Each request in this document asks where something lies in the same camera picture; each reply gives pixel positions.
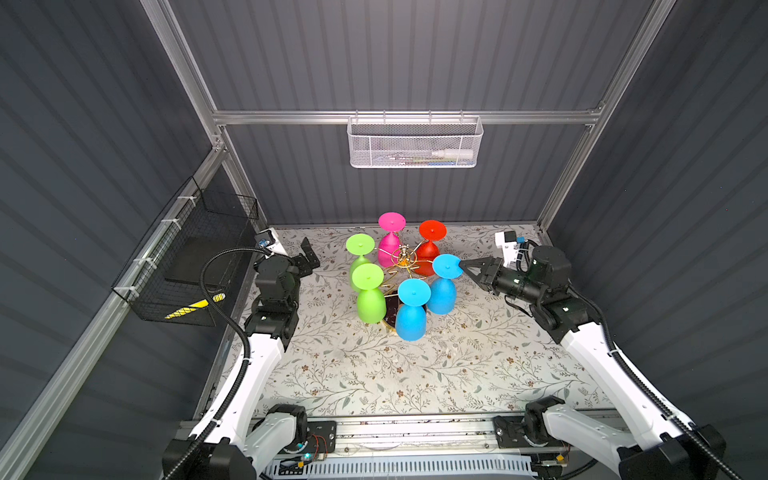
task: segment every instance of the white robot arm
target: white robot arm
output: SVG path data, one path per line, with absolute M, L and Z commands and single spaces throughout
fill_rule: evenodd
M 240 351 L 190 437 L 170 442 L 163 456 L 166 478 L 256 478 L 286 445 L 306 441 L 306 412 L 301 407 L 272 408 L 260 425 L 248 430 L 266 381 L 296 330 L 300 278 L 317 268 L 319 261 L 306 238 L 304 255 L 296 257 L 286 255 L 272 228 L 259 232 L 256 241 L 258 248 L 253 251 L 259 254 L 254 267 L 260 295 L 238 333 L 240 338 L 247 336 L 250 355 Z M 245 374 L 238 383 L 245 362 Z
M 463 260 L 459 266 L 487 292 L 529 303 L 531 316 L 587 370 L 630 430 L 612 429 L 550 396 L 528 403 L 523 423 L 506 435 L 522 435 L 532 445 L 568 442 L 624 480 L 714 479 L 718 468 L 740 478 L 720 460 L 725 441 L 717 430 L 696 426 L 615 345 L 600 308 L 571 285 L 571 263 L 562 251 L 534 248 L 525 272 L 507 268 L 506 257 Z

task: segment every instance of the black wire basket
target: black wire basket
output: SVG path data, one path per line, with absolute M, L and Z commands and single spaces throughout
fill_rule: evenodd
M 255 247 L 257 212 L 255 198 L 198 189 L 174 219 L 161 221 L 164 225 L 159 240 L 149 253 L 138 258 L 142 241 L 112 290 L 141 319 L 215 326 L 217 315 L 201 304 L 204 296 L 199 286 L 200 269 L 221 250 Z M 230 253 L 208 268 L 206 288 L 228 315 L 234 309 L 251 257 L 250 252 Z M 139 263 L 134 280 L 118 284 L 134 263 Z

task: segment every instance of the table surface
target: table surface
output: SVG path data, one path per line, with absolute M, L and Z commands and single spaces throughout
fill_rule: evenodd
M 462 259 L 501 256 L 494 243 L 501 230 L 539 240 L 532 225 L 450 226 L 437 244 L 441 253 Z M 321 267 L 301 280 L 296 335 L 267 382 L 257 415 L 277 403 L 305 406 L 313 416 L 519 411 L 548 395 L 579 409 L 612 407 L 533 319 L 483 292 L 466 275 L 455 280 L 453 312 L 428 313 L 419 341 L 406 342 L 383 323 L 361 322 L 349 286 L 355 257 L 344 247 L 361 231 L 377 243 L 386 234 L 380 228 L 278 230 L 292 255 L 308 237 Z M 417 227 L 405 228 L 401 238 L 413 247 L 421 240 Z M 376 261 L 375 252 L 368 257 Z M 257 293 L 251 288 L 241 322 Z M 235 341 L 222 381 L 240 348 Z

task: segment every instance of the metal rack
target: metal rack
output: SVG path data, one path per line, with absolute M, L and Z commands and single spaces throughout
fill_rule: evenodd
M 168 277 L 169 272 L 189 242 L 214 242 L 221 245 L 217 250 L 254 247 L 257 202 L 252 197 L 199 188 L 184 200 L 176 217 L 161 220 L 165 225 L 154 248 L 134 256 L 124 266 L 126 271 L 137 265 L 135 276 L 125 279 L 121 275 L 118 278 L 122 280 L 112 290 L 144 320 L 214 326 L 216 320 L 209 309 L 190 308 L 202 300 L 196 282 L 174 280 Z M 237 280 L 245 274 L 249 258 L 245 253 L 224 257 L 218 260 L 219 274 L 207 278 L 211 295 L 220 295 L 225 312 L 230 313 L 235 305 L 240 289 Z
M 349 117 L 349 163 L 355 168 L 471 168 L 483 130 L 480 117 Z

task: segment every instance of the white wire basket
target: white wire basket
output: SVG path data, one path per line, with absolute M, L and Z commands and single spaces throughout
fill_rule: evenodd
M 463 114 L 356 115 L 346 125 L 355 168 L 472 168 L 482 123 Z

